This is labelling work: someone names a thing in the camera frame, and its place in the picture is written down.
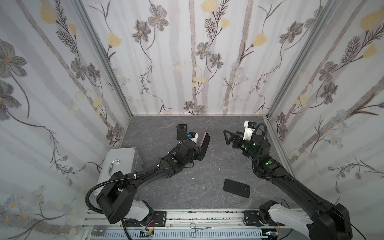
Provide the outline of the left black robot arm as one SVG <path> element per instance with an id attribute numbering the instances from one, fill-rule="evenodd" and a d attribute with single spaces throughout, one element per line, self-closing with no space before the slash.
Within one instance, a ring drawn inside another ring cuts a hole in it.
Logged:
<path id="1" fill-rule="evenodd" d="M 209 136 L 205 136 L 199 146 L 187 139 L 151 168 L 126 175 L 121 171 L 114 173 L 108 181 L 97 184 L 87 192 L 87 207 L 95 213 L 103 214 L 111 225 L 125 219 L 135 220 L 142 226 L 150 225 L 154 210 L 146 201 L 136 201 L 136 193 L 154 181 L 182 172 L 186 165 L 194 161 L 203 160 L 209 143 Z"/>

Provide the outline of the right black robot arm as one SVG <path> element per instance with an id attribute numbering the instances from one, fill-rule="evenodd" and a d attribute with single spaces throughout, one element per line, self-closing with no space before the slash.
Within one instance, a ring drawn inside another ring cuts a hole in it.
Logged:
<path id="1" fill-rule="evenodd" d="M 248 121 L 243 133 L 224 131 L 226 144 L 240 149 L 251 160 L 254 175 L 278 187 L 304 211 L 300 214 L 276 201 L 268 201 L 259 207 L 256 219 L 260 225 L 283 224 L 310 240 L 351 240 L 355 226 L 347 208 L 315 194 L 273 159 L 267 133 L 266 124 Z"/>

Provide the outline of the phone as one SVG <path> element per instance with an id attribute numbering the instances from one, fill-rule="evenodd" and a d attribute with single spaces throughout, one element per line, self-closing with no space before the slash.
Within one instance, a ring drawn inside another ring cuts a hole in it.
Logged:
<path id="1" fill-rule="evenodd" d="M 200 144 L 200 154 L 201 154 L 201 160 L 205 157 L 206 152 L 208 150 L 209 144 L 210 144 L 211 137 L 208 132 L 205 132 Z"/>

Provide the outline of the black phone case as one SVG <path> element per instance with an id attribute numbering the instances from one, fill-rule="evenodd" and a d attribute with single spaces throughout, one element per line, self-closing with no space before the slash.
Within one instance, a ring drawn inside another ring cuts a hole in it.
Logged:
<path id="1" fill-rule="evenodd" d="M 177 125 L 177 140 L 184 141 L 188 138 L 187 124 Z"/>

